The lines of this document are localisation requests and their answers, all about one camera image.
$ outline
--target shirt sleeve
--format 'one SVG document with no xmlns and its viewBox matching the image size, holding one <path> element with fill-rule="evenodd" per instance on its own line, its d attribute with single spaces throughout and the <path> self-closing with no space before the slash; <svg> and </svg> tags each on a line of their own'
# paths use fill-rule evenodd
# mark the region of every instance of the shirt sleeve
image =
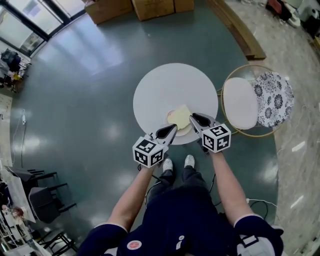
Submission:
<svg viewBox="0 0 320 256">
<path fill-rule="evenodd" d="M 234 228 L 241 236 L 244 246 L 254 244 L 259 241 L 259 238 L 260 241 L 267 239 L 272 245 L 274 255 L 282 255 L 284 250 L 284 243 L 280 237 L 282 230 L 273 228 L 261 216 L 256 214 L 245 215 L 235 222 Z"/>
<path fill-rule="evenodd" d="M 102 223 L 90 231 L 77 256 L 102 256 L 108 249 L 118 247 L 127 234 L 127 230 L 121 225 Z"/>
</svg>

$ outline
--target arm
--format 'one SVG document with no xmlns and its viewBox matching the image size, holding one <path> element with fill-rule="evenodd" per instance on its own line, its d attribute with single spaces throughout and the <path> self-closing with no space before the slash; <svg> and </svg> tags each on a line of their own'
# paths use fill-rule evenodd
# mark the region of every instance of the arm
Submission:
<svg viewBox="0 0 320 256">
<path fill-rule="evenodd" d="M 218 193 L 229 222 L 234 225 L 240 217 L 253 214 L 247 204 L 246 195 L 231 171 L 224 155 L 210 153 L 213 162 Z"/>
<path fill-rule="evenodd" d="M 143 167 L 133 183 L 124 192 L 113 208 L 108 222 L 119 224 L 129 231 L 144 202 L 146 191 L 155 167 Z"/>
<path fill-rule="evenodd" d="M 107 223 L 101 223 L 88 234 L 81 244 L 77 256 L 100 256 L 108 249 L 119 246 L 126 237 L 143 204 L 144 197 L 154 172 L 143 167 L 133 183 L 121 196 Z"/>
</svg>

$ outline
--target black chair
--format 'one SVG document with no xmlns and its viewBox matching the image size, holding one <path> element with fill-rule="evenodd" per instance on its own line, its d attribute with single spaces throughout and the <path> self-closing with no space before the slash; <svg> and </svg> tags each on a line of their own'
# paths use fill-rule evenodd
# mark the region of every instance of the black chair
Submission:
<svg viewBox="0 0 320 256">
<path fill-rule="evenodd" d="M 24 182 L 24 183 L 36 182 L 38 180 L 53 177 L 54 175 L 57 174 L 56 171 L 44 174 L 44 172 L 45 172 L 44 170 L 24 169 L 24 168 L 10 167 L 10 166 L 5 166 L 5 168 L 9 172 L 11 172 L 13 175 L 19 177 L 22 180 L 22 182 Z"/>
<path fill-rule="evenodd" d="M 30 190 L 29 202 L 32 206 L 34 215 L 39 221 L 50 224 L 60 216 L 61 213 L 64 213 L 77 205 L 76 203 L 73 203 L 63 208 L 64 204 L 62 204 L 58 198 L 54 198 L 51 194 L 51 191 L 66 185 L 67 183 L 52 187 L 33 187 Z"/>
<path fill-rule="evenodd" d="M 54 238 L 52 238 L 49 241 L 45 241 L 45 239 L 52 234 L 52 231 L 48 232 L 44 237 L 42 237 L 38 243 L 39 245 L 42 245 L 44 247 L 44 249 L 47 249 L 48 247 L 51 249 L 51 251 L 53 252 L 54 247 L 59 243 L 58 240 L 61 239 L 61 242 L 65 243 L 65 246 L 61 247 L 59 250 L 57 250 L 56 252 L 54 252 L 52 255 L 53 256 L 59 256 L 64 254 L 66 251 L 72 249 L 75 252 L 78 251 L 78 248 L 75 246 L 75 241 L 74 240 L 68 240 L 63 232 L 60 232 L 59 234 L 57 234 Z"/>
</svg>

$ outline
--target marble floor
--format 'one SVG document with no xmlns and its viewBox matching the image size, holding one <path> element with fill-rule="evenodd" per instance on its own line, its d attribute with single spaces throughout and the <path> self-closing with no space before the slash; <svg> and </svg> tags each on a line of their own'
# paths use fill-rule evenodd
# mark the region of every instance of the marble floor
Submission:
<svg viewBox="0 0 320 256">
<path fill-rule="evenodd" d="M 295 106 L 274 134 L 278 156 L 276 224 L 285 229 L 288 255 L 304 255 L 320 232 L 320 62 L 302 28 L 281 23 L 260 4 L 227 1 L 258 40 L 265 65 L 289 77 Z"/>
</svg>

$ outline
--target dark pants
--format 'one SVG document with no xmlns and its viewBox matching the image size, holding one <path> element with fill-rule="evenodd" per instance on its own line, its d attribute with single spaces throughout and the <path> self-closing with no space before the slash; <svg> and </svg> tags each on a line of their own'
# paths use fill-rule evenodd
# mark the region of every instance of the dark pants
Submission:
<svg viewBox="0 0 320 256">
<path fill-rule="evenodd" d="M 150 203 L 157 196 L 174 189 L 173 184 L 176 176 L 171 170 L 166 170 L 164 173 L 162 173 L 159 179 L 161 180 L 161 183 L 155 185 L 149 192 L 150 196 L 148 198 L 148 203 Z M 206 182 L 202 178 L 201 173 L 193 169 L 192 166 L 188 165 L 184 168 L 182 173 L 182 181 L 183 186 L 203 187 L 208 190 Z"/>
</svg>

